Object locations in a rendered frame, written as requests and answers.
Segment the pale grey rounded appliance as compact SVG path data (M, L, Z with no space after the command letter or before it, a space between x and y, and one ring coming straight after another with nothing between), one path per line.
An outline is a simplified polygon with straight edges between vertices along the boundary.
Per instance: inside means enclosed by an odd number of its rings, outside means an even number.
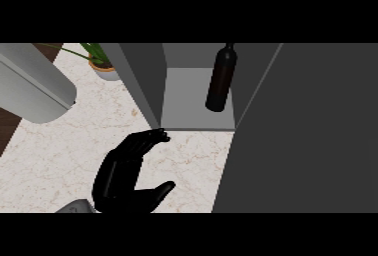
M0 107L35 124L71 109L76 87L31 43L0 43Z

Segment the dark wine bottle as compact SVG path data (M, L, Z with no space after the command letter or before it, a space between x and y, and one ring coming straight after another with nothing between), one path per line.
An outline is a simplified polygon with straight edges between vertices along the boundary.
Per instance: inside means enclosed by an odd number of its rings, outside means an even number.
M218 50L214 61L205 107L212 112L221 112L226 106L229 88L233 78L237 55L234 44L227 43Z

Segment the green potted plant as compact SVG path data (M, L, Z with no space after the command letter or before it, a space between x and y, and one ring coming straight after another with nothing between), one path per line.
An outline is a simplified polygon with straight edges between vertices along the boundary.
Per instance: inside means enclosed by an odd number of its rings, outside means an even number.
M78 52L69 50L68 48L53 45L51 43L38 43L38 46L44 46L48 48L53 48L59 51L65 51L75 56L81 57L87 60L88 65L97 74L97 76L104 81L118 81L119 76L115 70L115 67L110 63L109 57L102 49L102 46L99 43L81 43L79 46L84 49L85 53L79 54Z

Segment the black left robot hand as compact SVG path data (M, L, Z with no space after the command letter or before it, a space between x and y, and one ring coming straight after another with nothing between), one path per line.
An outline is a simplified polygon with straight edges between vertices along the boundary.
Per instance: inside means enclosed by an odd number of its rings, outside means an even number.
M135 190L143 156L169 137L162 128L131 133L107 152L96 174L91 197L102 213L150 213L175 187L172 181Z

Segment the dark grey cabinet door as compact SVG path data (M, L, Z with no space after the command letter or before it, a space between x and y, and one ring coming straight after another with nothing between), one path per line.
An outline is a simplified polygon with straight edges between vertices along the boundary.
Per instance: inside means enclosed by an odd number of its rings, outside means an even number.
M212 211L378 212L378 44L282 46Z

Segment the grey open cabinet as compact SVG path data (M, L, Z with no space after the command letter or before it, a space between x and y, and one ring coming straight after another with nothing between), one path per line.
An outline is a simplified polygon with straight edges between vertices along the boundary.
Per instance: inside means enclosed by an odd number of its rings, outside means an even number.
M149 126L169 131L233 131L257 94L277 43L237 43L221 112L205 108L221 43L104 43L103 51Z

